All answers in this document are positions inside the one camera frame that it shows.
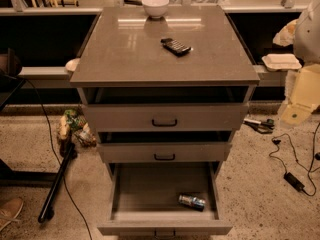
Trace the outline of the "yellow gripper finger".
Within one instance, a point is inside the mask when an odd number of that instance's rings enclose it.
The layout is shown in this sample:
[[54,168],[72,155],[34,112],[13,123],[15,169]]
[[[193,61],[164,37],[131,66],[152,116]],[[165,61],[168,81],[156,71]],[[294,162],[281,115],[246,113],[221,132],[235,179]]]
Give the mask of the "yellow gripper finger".
[[289,46],[294,43],[297,20],[287,23],[273,38],[273,43],[279,46]]
[[320,106],[320,65],[289,71],[285,80],[285,100],[279,108],[284,126],[297,126]]

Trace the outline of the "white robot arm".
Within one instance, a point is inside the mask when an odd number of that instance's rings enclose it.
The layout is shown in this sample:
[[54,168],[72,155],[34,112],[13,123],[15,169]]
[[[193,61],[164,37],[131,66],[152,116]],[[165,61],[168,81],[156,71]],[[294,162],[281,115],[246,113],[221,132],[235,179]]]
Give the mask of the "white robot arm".
[[296,73],[287,74],[286,98],[278,110],[284,125],[297,126],[320,106],[320,0],[312,0],[298,19],[275,35],[273,43],[293,45],[294,55],[304,62]]

